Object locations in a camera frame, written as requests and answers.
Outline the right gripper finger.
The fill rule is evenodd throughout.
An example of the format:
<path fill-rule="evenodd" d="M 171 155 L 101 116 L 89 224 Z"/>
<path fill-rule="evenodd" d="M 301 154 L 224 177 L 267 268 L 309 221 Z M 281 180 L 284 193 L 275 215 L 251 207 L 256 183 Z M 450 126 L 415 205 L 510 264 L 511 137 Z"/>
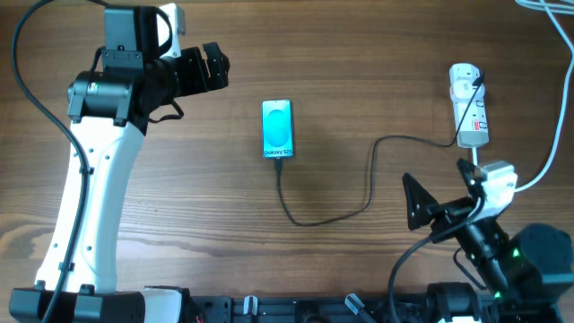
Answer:
<path fill-rule="evenodd" d="M 410 231 L 414 231 L 431 223 L 439 202 L 410 173 L 405 173 L 402 181 L 406 198 L 407 225 Z"/>
<path fill-rule="evenodd" d="M 483 182 L 485 181 L 485 177 L 481 173 L 481 168 L 463 158 L 457 161 L 457 168 L 470 196 L 484 197 Z"/>

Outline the Galaxy S25 smartphone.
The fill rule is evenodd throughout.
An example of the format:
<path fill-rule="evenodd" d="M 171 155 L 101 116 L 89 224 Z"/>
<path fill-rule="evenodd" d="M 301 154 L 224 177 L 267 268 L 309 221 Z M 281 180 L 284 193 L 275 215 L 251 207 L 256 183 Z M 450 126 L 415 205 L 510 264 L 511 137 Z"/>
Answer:
<path fill-rule="evenodd" d="M 292 157 L 294 140 L 291 101 L 265 100 L 261 111 L 263 157 Z"/>

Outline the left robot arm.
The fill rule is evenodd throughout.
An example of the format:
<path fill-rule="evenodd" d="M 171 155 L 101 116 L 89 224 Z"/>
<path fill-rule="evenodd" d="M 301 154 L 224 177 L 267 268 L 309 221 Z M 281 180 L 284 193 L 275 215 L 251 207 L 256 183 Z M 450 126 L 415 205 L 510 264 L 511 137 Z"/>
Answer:
<path fill-rule="evenodd" d="M 12 291 L 20 322 L 198 322 L 186 288 L 117 289 L 117 236 L 127 183 L 152 113 L 220 90 L 229 59 L 214 43 L 182 48 L 176 4 L 104 4 L 105 43 L 67 91 L 71 152 L 57 225 L 34 285 Z"/>

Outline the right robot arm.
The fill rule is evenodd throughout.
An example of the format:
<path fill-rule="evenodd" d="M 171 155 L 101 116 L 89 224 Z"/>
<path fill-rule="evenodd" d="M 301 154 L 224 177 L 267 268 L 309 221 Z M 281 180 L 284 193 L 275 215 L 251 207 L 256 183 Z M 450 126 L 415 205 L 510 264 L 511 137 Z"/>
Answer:
<path fill-rule="evenodd" d="M 573 248 L 568 233 L 532 223 L 514 237 L 497 220 L 515 194 L 513 165 L 483 166 L 460 159 L 465 197 L 439 203 L 411 174 L 402 177 L 410 230 L 430 226 L 428 241 L 454 239 L 483 279 L 488 295 L 470 284 L 427 288 L 427 322 L 559 322 L 560 297 L 573 285 Z"/>

